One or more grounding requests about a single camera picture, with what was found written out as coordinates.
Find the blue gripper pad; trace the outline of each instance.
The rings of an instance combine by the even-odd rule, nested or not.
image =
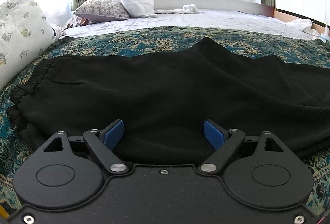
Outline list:
[[[103,144],[111,151],[117,145],[124,134],[124,122],[119,121],[114,127],[106,132],[103,139]]]
[[[225,143],[224,134],[209,121],[204,123],[204,135],[215,150],[218,150]]]

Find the screw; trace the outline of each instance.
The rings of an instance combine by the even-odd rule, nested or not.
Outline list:
[[[160,172],[162,175],[167,175],[167,174],[169,173],[169,171],[168,171],[168,170],[165,170],[165,169],[160,170],[159,172]]]
[[[110,170],[113,172],[123,172],[126,169],[125,164],[113,164],[110,166]]]
[[[297,217],[294,219],[294,224],[303,224],[304,221],[305,221],[304,216],[297,216]]]
[[[217,169],[214,164],[203,164],[201,165],[201,170],[204,172],[213,172]]]
[[[34,223],[34,218],[32,216],[26,215],[23,217],[23,221],[26,224],[33,224]]]

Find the bed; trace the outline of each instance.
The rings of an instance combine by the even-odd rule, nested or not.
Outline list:
[[[13,78],[0,92],[0,204],[12,213],[20,207],[12,178],[33,153],[6,115],[13,103],[11,89],[25,83],[44,58],[73,55],[134,56],[158,51],[180,51],[210,37],[229,51],[251,58],[277,55],[289,63],[330,68],[330,44],[286,26],[269,17],[239,12],[203,10],[199,14],[162,14],[121,22],[93,24],[67,30],[42,55]],[[324,150],[303,160],[315,184],[306,206],[316,215],[330,209],[330,151]]]

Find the patterned blanket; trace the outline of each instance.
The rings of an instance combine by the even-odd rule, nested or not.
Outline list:
[[[65,37],[53,43],[0,92],[0,204],[9,213],[19,209],[20,203],[12,185],[13,175],[32,154],[8,121],[6,108],[12,105],[9,93],[16,84],[29,79],[41,59],[69,54],[130,57],[158,51],[179,51],[193,46],[203,37],[210,37],[232,53],[251,58],[274,54],[284,62],[330,68],[329,43],[238,30],[168,26],[78,39]],[[314,214],[323,215],[330,209],[330,150],[319,152],[304,163],[315,179],[306,205]]]

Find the black fabric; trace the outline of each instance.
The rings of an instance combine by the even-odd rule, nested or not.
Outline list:
[[[304,156],[329,146],[329,89],[329,69],[251,59],[204,38],[180,52],[45,59],[12,90],[8,114],[19,109],[19,129],[39,145],[41,134],[82,135],[122,119],[114,153],[129,162],[200,164],[214,152],[206,119],[247,135],[271,130]]]

